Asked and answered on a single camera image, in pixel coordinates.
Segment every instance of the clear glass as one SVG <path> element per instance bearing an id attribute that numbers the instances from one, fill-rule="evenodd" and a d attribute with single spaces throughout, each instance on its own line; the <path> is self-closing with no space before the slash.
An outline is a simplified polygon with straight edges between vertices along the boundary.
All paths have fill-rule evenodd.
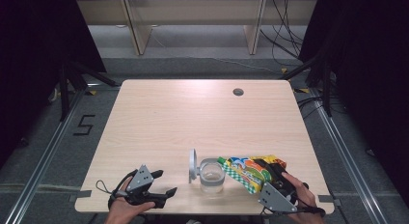
<path id="1" fill-rule="evenodd" d="M 201 169 L 201 180 L 206 182 L 219 182 L 224 181 L 225 172 L 217 162 L 205 163 Z M 201 183 L 201 189 L 205 193 L 218 193 L 223 190 L 223 184 L 218 185 L 204 185 Z"/>

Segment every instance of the black wire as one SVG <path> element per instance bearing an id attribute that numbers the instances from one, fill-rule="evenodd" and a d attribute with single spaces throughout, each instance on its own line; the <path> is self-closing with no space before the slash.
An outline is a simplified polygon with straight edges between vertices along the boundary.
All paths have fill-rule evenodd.
<path id="1" fill-rule="evenodd" d="M 260 223 L 264 223 L 264 216 L 265 216 L 265 207 L 262 208 L 261 212 L 259 213 Z"/>
<path id="2" fill-rule="evenodd" d="M 308 104 L 311 101 L 317 101 L 317 100 L 322 100 L 322 97 L 312 97 L 312 98 L 306 98 L 306 99 L 302 99 L 297 101 L 297 103 L 299 103 L 298 108 L 300 109 L 300 111 L 303 111 L 303 108 L 306 104 Z"/>
<path id="3" fill-rule="evenodd" d="M 314 110 L 312 110 L 310 113 L 308 113 L 306 116 L 303 117 L 303 120 L 307 119 L 307 117 L 309 117 L 311 114 L 313 114 L 314 111 L 316 111 L 318 108 L 322 107 L 322 105 L 319 105 L 318 107 L 316 107 Z"/>
<path id="4" fill-rule="evenodd" d="M 276 4 L 276 1 L 275 1 L 275 0 L 273 0 L 273 3 L 274 3 L 274 6 L 275 6 L 275 8 L 276 8 L 277 13 L 279 14 L 280 20 L 282 21 L 282 23 L 281 23 L 281 25 L 280 25 L 279 31 L 277 32 L 275 29 L 274 29 L 274 30 L 275 30 L 275 31 L 277 32 L 277 34 L 279 35 L 279 33 L 280 33 L 282 27 L 284 26 L 284 27 L 286 28 L 286 30 L 288 31 L 288 34 L 289 34 L 289 36 L 290 36 L 290 38 L 291 38 L 291 43 L 292 43 L 292 46 L 293 46 L 293 48 L 294 48 L 294 51 L 295 51 L 296 54 L 298 55 L 298 54 L 299 54 L 298 51 L 300 51 L 300 49 L 299 49 L 298 46 L 295 44 L 295 39 L 292 37 L 292 35 L 291 35 L 292 32 L 291 32 L 291 30 L 289 29 L 289 26 L 288 26 L 288 12 L 287 12 L 288 0 L 285 0 L 285 13 L 284 13 L 284 16 L 281 15 L 280 10 L 279 10 L 279 8 L 277 7 L 277 4 Z"/>
<path id="5" fill-rule="evenodd" d="M 293 54 L 292 52 L 290 52 L 288 49 L 286 49 L 285 47 L 283 47 L 282 45 L 278 44 L 277 42 L 274 42 L 273 40 L 271 40 L 269 37 L 267 37 L 267 35 L 262 32 L 262 30 L 259 30 L 270 42 L 274 43 L 275 45 L 277 45 L 278 47 L 280 47 L 283 51 L 285 51 L 286 53 L 288 53 L 289 55 L 291 55 L 294 58 L 297 58 L 297 55 Z"/>
<path id="6" fill-rule="evenodd" d="M 94 213 L 93 217 L 91 218 L 91 220 L 88 222 L 88 224 L 92 224 L 94 223 L 96 217 L 98 216 L 98 213 Z"/>
<path id="7" fill-rule="evenodd" d="M 307 208 L 315 208 L 315 207 L 312 207 L 312 206 L 307 205 L 307 204 L 305 204 L 305 205 L 307 206 Z M 307 210 L 297 210 L 297 211 L 273 211 L 273 210 L 271 210 L 271 209 L 268 209 L 268 208 L 264 207 L 264 208 L 262 209 L 262 212 L 261 212 L 261 213 L 264 213 L 264 215 L 266 215 L 266 216 L 281 216 L 281 215 L 288 215 L 288 214 L 302 213 L 302 212 L 310 212 L 310 211 L 307 211 Z"/>
<path id="8" fill-rule="evenodd" d="M 327 188 L 328 188 L 328 191 L 330 192 L 330 195 L 333 197 L 333 200 L 337 200 L 337 197 L 334 195 L 334 192 L 333 192 L 333 191 L 330 189 L 330 187 L 328 186 L 328 183 L 327 183 Z M 337 206 L 337 208 L 338 208 L 338 210 L 340 211 L 340 214 L 341 214 L 341 216 L 342 216 L 343 221 L 345 222 L 345 224 L 349 224 L 348 219 L 346 219 L 345 213 L 343 212 L 341 206 Z"/>
<path id="9" fill-rule="evenodd" d="M 287 41 L 287 42 L 292 42 L 292 40 L 290 40 L 290 39 L 288 39 L 288 38 L 286 38 L 286 37 L 283 37 L 283 35 L 281 35 L 277 30 L 276 30 L 276 27 L 274 27 L 274 25 L 272 25 L 272 27 L 273 27 L 273 29 L 274 29 L 274 31 L 276 32 L 276 34 L 280 37 L 280 38 L 282 38 L 283 40 L 285 40 L 285 41 Z"/>
<path id="10" fill-rule="evenodd" d="M 281 13 L 280 13 L 280 11 L 279 11 L 279 9 L 278 9 L 278 7 L 277 7 L 277 5 L 276 5 L 276 3 L 275 3 L 274 0 L 273 0 L 273 3 L 274 3 L 274 6 L 276 7 L 276 10 L 277 10 L 279 16 L 280 16 L 280 20 L 282 21 L 282 23 L 281 23 L 281 25 L 280 25 L 279 31 L 277 31 L 277 30 L 274 28 L 274 26 L 273 26 L 274 31 L 276 31 L 276 33 L 277 33 L 277 35 L 276 35 L 274 41 L 271 40 L 271 42 L 273 43 L 273 47 L 271 48 L 271 54 L 272 54 L 272 56 L 273 56 L 273 60 L 274 60 L 277 64 L 280 64 L 280 65 L 283 65 L 283 66 L 296 66 L 296 67 L 297 67 L 297 66 L 299 66 L 299 65 L 284 64 L 284 63 L 279 62 L 279 61 L 276 59 L 275 55 L 274 55 L 274 46 L 277 44 L 277 38 L 278 38 L 279 35 L 280 35 L 280 31 L 281 31 L 282 27 L 285 26 L 286 23 L 285 23 L 285 21 L 283 20 L 283 17 L 281 16 Z M 293 39 L 292 39 L 292 41 L 290 41 L 290 42 L 292 43 L 292 45 L 293 45 L 293 47 L 294 47 L 294 50 L 295 50 L 295 52 L 296 52 L 296 55 L 293 54 L 293 53 L 291 53 L 290 55 L 291 55 L 292 57 L 294 57 L 294 55 L 295 55 L 295 58 L 298 59 L 298 56 L 297 56 L 297 55 L 298 55 L 298 52 L 297 52 L 297 50 L 296 50 L 296 47 L 294 46 L 294 41 L 293 41 Z"/>
<path id="11" fill-rule="evenodd" d="M 135 174 L 138 172 L 137 169 L 135 169 L 134 171 L 128 173 L 125 177 L 123 177 L 123 179 L 121 180 L 121 182 L 117 185 L 117 187 L 115 188 L 115 190 L 113 191 L 113 193 L 117 193 L 118 190 L 120 190 L 121 185 L 123 185 L 123 183 L 126 181 L 126 179 L 128 179 L 129 177 L 133 177 L 135 176 Z"/>
<path id="12" fill-rule="evenodd" d="M 99 184 L 100 182 L 102 183 L 102 185 L 103 185 L 103 187 L 104 187 L 105 190 L 103 190 L 102 188 L 98 187 L 98 184 Z M 104 192 L 104 193 L 111 194 L 111 192 L 108 190 L 108 188 L 106 188 L 105 183 L 103 182 L 103 180 L 98 180 L 98 181 L 96 181 L 95 187 L 96 187 L 97 189 L 101 190 L 101 191 Z"/>

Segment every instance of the human hand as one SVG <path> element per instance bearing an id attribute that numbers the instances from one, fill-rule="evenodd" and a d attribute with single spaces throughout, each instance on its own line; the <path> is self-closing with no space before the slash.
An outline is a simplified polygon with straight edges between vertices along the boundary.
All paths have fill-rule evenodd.
<path id="1" fill-rule="evenodd" d="M 298 207 L 308 206 L 316 207 L 315 195 L 297 178 L 291 174 L 282 173 L 283 177 L 294 185 L 298 197 Z M 297 212 L 288 215 L 289 218 L 300 224 L 322 224 L 324 220 L 319 213 Z"/>
<path id="2" fill-rule="evenodd" d="M 132 178 L 127 179 L 121 190 L 125 191 L 127 185 Z M 105 224 L 125 224 L 129 223 L 135 216 L 146 210 L 150 210 L 155 206 L 154 202 L 144 203 L 138 206 L 132 206 L 126 202 L 123 197 L 115 199 L 108 212 Z"/>

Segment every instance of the glass cup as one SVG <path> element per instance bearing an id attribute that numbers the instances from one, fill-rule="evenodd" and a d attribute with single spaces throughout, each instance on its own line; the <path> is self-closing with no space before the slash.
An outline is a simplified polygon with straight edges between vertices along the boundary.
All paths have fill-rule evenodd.
<path id="1" fill-rule="evenodd" d="M 201 189 L 205 193 L 218 193 L 223 190 L 225 172 L 218 162 L 204 162 L 200 169 Z"/>

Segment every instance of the floor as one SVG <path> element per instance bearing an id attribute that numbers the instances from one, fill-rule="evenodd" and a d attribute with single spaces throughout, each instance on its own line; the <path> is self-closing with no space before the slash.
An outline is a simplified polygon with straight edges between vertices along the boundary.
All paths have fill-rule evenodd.
<path id="1" fill-rule="evenodd" d="M 301 64 L 279 47 L 273 48 L 264 36 L 259 38 L 257 54 L 249 55 L 240 26 L 155 26 L 142 56 L 135 55 L 127 27 L 90 26 L 90 30 L 108 70 L 107 75 L 119 82 L 126 78 L 277 79 L 283 70 L 291 70 Z M 262 30 L 275 39 L 271 26 L 262 27 Z M 301 39 L 305 30 L 306 27 L 291 27 L 291 31 Z M 291 42 L 278 38 L 278 43 L 297 54 L 298 50 Z M 319 88 L 310 89 L 307 93 L 298 90 L 307 88 L 304 83 L 307 74 L 306 70 L 290 80 L 293 89 L 297 89 L 294 96 L 299 101 L 319 96 Z M 87 78 L 87 81 L 91 85 L 90 92 L 71 95 L 76 105 L 69 122 L 60 123 L 61 104 L 57 98 L 44 108 L 32 127 L 27 136 L 29 145 L 16 149 L 1 169 L 1 221 L 6 222 L 15 204 L 23 204 L 16 223 L 103 222 L 106 213 L 79 213 L 74 202 L 118 89 L 99 85 L 92 78 Z M 332 118 L 328 118 L 319 107 L 319 100 L 312 100 L 300 108 L 324 178 L 337 205 L 334 213 L 325 216 L 326 222 L 409 223 L 409 209 L 376 157 L 366 153 L 366 141 L 337 99 L 336 91 L 332 97 Z M 92 133 L 74 135 L 84 131 L 78 124 L 84 115 L 90 114 L 96 117 L 86 120 L 93 124 Z M 61 136 L 56 136 L 56 130 L 61 130 Z M 229 216 L 161 218 L 162 223 L 185 223 L 188 218 L 203 219 L 206 223 L 238 220 Z M 260 223 L 257 216 L 239 219 Z M 135 223 L 143 223 L 143 220 L 140 218 Z M 292 222 L 285 216 L 272 216 L 264 223 Z"/>

